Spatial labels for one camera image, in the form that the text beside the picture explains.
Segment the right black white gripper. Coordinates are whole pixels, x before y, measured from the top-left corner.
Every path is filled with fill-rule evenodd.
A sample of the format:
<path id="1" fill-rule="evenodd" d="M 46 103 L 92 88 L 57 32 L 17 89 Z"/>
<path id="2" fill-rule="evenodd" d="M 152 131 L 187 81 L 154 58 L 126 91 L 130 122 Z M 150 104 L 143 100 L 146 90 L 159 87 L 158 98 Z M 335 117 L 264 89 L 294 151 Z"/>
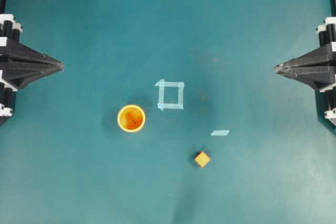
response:
<path id="1" fill-rule="evenodd" d="M 335 125 L 335 17 L 327 17 L 316 28 L 320 48 L 274 67 L 275 73 L 304 83 L 324 93 L 324 117 Z"/>

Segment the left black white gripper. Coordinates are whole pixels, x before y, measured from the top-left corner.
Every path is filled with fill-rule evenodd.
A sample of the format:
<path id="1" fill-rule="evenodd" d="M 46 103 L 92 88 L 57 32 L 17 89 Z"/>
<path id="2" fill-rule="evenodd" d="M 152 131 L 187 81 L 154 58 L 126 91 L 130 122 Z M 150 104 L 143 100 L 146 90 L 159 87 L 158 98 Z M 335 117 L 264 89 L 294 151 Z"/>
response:
<path id="1" fill-rule="evenodd" d="M 62 62 L 19 43 L 22 31 L 13 14 L 1 14 L 1 125 L 14 114 L 18 88 L 64 69 Z"/>

